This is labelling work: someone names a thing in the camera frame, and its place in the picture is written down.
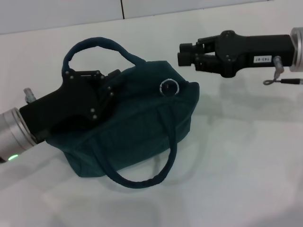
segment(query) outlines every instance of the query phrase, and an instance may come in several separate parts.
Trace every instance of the white label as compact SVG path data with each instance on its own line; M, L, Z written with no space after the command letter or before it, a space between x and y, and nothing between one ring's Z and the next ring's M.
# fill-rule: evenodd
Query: white label
M254 63L271 63L271 55L268 56L255 56Z

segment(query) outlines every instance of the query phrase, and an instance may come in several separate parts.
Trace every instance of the metal grommet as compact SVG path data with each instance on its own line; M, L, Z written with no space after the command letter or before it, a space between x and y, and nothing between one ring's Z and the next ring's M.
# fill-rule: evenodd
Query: metal grommet
M166 95L163 93L163 91L162 91L162 86L163 86L164 83L166 83L167 81L172 81L172 82L174 82L174 83L177 85L177 90L176 90L176 92L175 92L175 95L178 94L179 91L180 91L178 82L175 81L174 79L166 79L166 80L162 81L162 83L160 84L160 93L161 93L161 95L166 96Z

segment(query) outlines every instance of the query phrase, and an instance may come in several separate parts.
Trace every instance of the green indicator light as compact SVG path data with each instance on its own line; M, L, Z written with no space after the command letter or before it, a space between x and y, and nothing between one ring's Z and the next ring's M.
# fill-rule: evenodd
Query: green indicator light
M16 158L16 157L18 157L18 155L13 155L13 156L9 157L9 161Z

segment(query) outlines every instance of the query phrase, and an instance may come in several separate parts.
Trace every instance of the bag handle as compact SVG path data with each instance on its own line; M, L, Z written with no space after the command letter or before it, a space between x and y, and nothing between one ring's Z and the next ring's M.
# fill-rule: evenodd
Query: bag handle
M63 68L62 72L66 72L70 70L69 62L72 60L73 56L83 50L92 48L92 47L102 47L105 49L118 51L123 57L125 57L128 61L130 61L134 65L139 65L142 63L145 63L146 61L132 55L131 53L127 52L126 49L124 49L122 46L117 44L115 41L106 39L103 37L95 37L95 38L89 38L86 40L83 40L82 42L77 43L74 45L70 51L68 51L67 55L65 56L63 60Z
M170 114L168 117L167 113L169 112L172 113L173 117L171 117ZM98 149L100 148L99 141L97 139L93 140L93 146L92 146L93 154L99 166L103 169L105 174L116 183L124 187L133 188L133 189L148 188L160 184L162 181L164 181L164 179L168 175L170 169L172 168L175 162L177 155L176 118L173 113L172 107L170 105L162 106L161 108L158 108L158 113L161 123L164 126L165 131L167 132L169 137L170 154L164 168L160 171L158 175L156 175L152 179L141 181L141 182L134 182L123 178L119 173L117 173L117 171L109 163L108 158L104 155L104 152Z

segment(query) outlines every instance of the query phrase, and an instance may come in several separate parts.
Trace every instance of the fabric bag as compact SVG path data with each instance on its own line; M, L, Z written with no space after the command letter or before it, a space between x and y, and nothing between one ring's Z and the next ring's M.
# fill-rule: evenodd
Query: fabric bag
M124 70L99 90L121 83L116 106L107 121L87 131L51 135L46 141L62 150L80 177L107 175L128 188L161 183L177 154L177 143L190 130L191 115L199 100L199 85L185 81L166 61L134 56L112 40L90 38L76 44L66 55L62 71L71 70L75 53L92 47L120 52L135 66ZM160 173L143 182L124 179L117 171L142 162L167 149L168 161Z

